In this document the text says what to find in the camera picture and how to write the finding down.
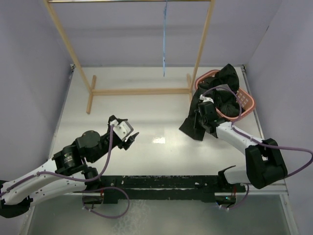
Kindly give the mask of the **light blue wire hanger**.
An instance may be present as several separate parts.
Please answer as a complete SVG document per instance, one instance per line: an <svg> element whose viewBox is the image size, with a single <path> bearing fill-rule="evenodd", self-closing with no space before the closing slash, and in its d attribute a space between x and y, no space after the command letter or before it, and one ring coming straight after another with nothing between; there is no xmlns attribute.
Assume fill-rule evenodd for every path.
<svg viewBox="0 0 313 235"><path fill-rule="evenodd" d="M162 71L163 77L166 73L166 20L167 20L167 6L168 0L165 1L165 6L163 10L163 48L162 48Z"/></svg>

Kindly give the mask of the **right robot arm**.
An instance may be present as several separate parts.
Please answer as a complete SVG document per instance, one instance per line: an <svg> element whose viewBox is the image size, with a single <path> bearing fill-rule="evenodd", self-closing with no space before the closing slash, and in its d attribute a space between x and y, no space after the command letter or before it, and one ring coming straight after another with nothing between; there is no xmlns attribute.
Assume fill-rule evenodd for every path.
<svg viewBox="0 0 313 235"><path fill-rule="evenodd" d="M239 150L245 157L244 166L230 166L218 172L218 188L230 191L235 184L251 184L257 189L284 179L286 164L277 142L273 139L254 139L252 135L235 129L230 121L219 117L213 102L198 104L195 127Z"/></svg>

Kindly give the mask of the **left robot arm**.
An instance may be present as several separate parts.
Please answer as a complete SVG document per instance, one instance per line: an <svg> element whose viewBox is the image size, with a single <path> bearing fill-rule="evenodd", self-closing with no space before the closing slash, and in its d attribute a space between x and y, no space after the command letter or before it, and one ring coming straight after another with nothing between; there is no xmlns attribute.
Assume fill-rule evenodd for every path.
<svg viewBox="0 0 313 235"><path fill-rule="evenodd" d="M99 190L112 150L128 150L138 134L127 119L110 116L105 134L86 131L37 169L18 179L1 181L0 215L14 218L59 195Z"/></svg>

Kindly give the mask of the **dark pinstriped shirt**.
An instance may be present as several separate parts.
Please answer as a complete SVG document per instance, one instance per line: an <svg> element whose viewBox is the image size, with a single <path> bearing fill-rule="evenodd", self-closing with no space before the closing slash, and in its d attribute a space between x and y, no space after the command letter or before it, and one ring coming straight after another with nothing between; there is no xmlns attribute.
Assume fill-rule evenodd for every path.
<svg viewBox="0 0 313 235"><path fill-rule="evenodd" d="M189 114L179 127L179 130L194 140L203 140L204 135L198 135L194 129L196 110L204 114L213 110L216 110L217 113L218 109L228 117L237 117L240 111L243 110L235 97L238 89L239 78L231 64L224 66L214 77L205 78L198 85L191 100ZM214 104L211 102L200 103L199 97L201 94L211 97L214 100ZM226 118L218 115L218 119L214 122L215 127L217 128L224 122L226 122ZM216 131L211 135L217 137Z"/></svg>

